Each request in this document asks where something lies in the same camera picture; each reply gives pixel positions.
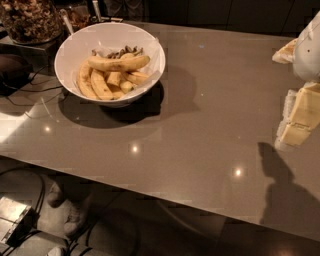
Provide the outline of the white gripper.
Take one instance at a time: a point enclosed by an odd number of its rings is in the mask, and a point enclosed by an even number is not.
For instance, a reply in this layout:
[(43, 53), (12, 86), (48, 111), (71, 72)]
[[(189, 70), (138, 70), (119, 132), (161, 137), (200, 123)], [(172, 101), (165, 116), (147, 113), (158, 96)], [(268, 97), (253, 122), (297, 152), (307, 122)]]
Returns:
[(320, 124), (320, 11), (300, 33), (276, 51), (272, 60), (291, 64), (296, 76), (307, 83), (285, 97), (283, 119), (279, 124), (275, 147), (289, 150), (302, 145)]

